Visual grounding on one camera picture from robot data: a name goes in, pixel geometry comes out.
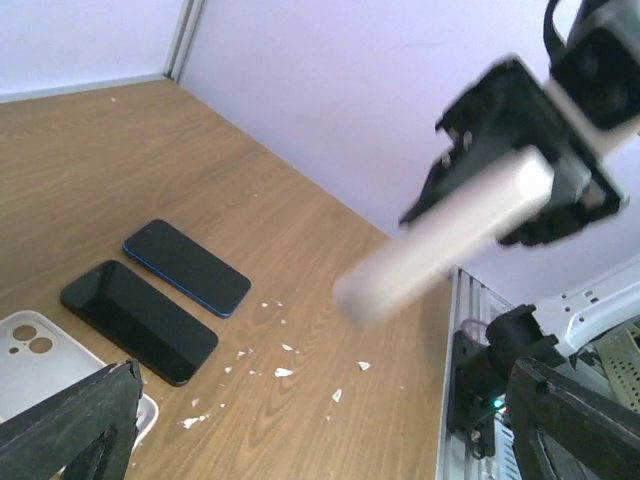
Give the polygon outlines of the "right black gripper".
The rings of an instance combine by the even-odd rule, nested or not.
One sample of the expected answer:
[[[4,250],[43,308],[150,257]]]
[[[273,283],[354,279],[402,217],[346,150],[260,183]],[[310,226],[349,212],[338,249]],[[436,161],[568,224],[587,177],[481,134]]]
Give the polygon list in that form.
[[[628,197],[517,56],[494,63],[436,125],[452,147],[431,167],[404,226],[507,154],[536,148],[554,173],[550,200],[532,218],[497,235],[502,246],[546,245],[623,210]]]

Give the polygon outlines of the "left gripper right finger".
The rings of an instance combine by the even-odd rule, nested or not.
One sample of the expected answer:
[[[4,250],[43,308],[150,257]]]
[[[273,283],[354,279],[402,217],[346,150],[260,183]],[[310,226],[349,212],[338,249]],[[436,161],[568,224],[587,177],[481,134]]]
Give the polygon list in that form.
[[[516,361],[506,405],[523,479],[639,477],[639,415],[533,358]]]

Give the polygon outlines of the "beige phone case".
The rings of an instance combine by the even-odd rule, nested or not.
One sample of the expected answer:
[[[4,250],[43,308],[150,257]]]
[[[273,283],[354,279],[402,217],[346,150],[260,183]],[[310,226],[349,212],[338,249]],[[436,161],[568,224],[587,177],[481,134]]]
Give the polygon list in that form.
[[[5,317],[1,320],[1,420],[17,416],[105,366],[36,311]]]

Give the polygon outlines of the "blue smartphone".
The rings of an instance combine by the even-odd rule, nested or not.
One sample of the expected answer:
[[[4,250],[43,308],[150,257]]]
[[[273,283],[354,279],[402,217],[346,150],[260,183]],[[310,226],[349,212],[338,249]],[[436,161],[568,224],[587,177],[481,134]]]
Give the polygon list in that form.
[[[162,219],[154,219],[123,242],[123,251],[220,318],[230,317],[251,281]]]

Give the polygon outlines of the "black smartphone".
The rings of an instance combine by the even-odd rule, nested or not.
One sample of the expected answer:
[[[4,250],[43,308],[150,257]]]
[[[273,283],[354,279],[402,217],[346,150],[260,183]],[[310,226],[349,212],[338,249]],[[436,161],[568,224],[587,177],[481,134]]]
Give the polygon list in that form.
[[[189,382],[218,346],[218,336],[116,260],[82,274],[60,302],[165,382]]]

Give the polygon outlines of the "beige phone with ring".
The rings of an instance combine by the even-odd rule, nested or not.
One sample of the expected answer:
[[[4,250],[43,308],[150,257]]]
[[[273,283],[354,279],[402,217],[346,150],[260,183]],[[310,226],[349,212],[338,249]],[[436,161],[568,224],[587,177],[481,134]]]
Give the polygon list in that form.
[[[550,199],[553,180],[536,148],[504,155],[338,279],[334,304],[357,327],[391,318],[450,268],[537,214]]]

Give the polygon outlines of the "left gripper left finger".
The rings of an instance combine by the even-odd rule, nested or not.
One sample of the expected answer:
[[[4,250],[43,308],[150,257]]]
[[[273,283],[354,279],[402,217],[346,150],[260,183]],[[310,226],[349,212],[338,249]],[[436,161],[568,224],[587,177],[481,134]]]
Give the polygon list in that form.
[[[3,479],[123,479],[138,434],[139,363],[110,364],[1,425]]]

